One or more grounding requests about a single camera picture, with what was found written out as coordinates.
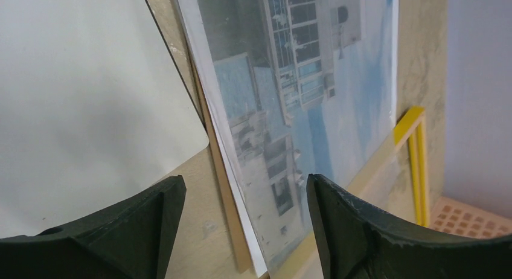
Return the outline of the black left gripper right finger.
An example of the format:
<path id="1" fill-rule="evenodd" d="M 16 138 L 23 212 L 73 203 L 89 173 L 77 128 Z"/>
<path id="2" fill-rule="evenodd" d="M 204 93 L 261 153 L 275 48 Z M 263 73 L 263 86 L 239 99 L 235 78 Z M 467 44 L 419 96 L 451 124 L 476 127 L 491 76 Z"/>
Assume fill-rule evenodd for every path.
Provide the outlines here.
<path id="1" fill-rule="evenodd" d="M 309 175 L 307 200 L 324 278 L 510 278 L 511 236 L 478 240 L 403 220 Z"/>

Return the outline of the building and sky photo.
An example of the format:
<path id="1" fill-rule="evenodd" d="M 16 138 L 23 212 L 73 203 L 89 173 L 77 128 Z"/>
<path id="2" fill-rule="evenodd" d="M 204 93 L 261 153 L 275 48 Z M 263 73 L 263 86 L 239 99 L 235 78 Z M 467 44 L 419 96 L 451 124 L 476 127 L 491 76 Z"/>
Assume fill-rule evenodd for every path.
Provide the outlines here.
<path id="1" fill-rule="evenodd" d="M 351 184 L 394 127 L 399 0 L 176 0 L 258 275 L 312 233 L 306 184 Z"/>

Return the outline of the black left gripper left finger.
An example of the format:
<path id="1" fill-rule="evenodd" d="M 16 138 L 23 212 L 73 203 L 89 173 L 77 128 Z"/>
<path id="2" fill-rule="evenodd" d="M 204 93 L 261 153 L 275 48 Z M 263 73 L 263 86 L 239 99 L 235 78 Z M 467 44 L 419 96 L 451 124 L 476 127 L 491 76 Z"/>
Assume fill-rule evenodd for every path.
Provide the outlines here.
<path id="1" fill-rule="evenodd" d="M 164 278 L 187 189 L 170 176 L 81 219 L 1 240 L 2 278 Z"/>

